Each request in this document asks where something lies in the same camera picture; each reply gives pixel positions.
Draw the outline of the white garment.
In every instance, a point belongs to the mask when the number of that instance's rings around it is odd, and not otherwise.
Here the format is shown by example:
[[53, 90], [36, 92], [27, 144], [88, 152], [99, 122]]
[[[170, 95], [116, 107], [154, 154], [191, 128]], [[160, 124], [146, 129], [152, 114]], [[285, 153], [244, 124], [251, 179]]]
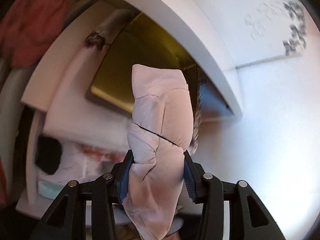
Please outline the white garment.
[[112, 169], [124, 160], [125, 152], [116, 152], [99, 147], [84, 146], [73, 142], [62, 143], [62, 155], [57, 171], [48, 180], [65, 184], [70, 180], [87, 182]]

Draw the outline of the pale pink sock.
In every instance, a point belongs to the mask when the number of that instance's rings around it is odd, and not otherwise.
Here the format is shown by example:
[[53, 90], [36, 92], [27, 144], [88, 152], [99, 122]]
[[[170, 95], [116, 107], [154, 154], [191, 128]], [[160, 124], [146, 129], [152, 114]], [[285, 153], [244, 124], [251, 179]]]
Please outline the pale pink sock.
[[190, 94], [178, 69], [132, 67], [135, 103], [127, 133], [134, 162], [123, 207], [142, 239], [163, 239], [183, 187], [184, 153], [194, 118]]

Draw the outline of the black sock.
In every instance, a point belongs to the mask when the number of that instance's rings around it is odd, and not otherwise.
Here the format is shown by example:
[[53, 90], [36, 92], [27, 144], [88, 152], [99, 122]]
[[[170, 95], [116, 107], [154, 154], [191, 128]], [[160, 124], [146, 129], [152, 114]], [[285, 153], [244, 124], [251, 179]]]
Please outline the black sock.
[[62, 145], [54, 138], [40, 135], [37, 140], [35, 164], [43, 172], [53, 175], [60, 166]]

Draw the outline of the light teal cloth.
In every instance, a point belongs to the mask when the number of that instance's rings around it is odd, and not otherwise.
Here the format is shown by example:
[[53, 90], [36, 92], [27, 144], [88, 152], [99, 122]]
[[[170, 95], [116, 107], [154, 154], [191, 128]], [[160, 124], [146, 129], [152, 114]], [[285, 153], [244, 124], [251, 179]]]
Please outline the light teal cloth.
[[45, 180], [38, 181], [38, 194], [44, 198], [54, 200], [64, 188], [63, 185], [51, 183]]

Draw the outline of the gold brown box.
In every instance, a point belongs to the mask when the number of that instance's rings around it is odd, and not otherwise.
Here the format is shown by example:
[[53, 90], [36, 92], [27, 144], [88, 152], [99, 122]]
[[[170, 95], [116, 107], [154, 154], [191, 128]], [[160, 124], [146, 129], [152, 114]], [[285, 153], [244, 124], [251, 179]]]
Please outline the gold brown box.
[[110, 45], [87, 90], [87, 98], [121, 114], [132, 113], [132, 66], [179, 69], [188, 84], [191, 105], [197, 104], [197, 63], [160, 25], [140, 13]]

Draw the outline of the red fabric cloth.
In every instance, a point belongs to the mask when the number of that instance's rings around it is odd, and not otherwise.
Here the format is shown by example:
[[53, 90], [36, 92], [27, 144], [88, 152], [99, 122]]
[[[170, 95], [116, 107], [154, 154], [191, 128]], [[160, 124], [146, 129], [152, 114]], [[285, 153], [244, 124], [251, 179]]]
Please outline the red fabric cloth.
[[60, 35], [76, 0], [16, 0], [1, 20], [1, 58], [11, 67], [38, 61]]

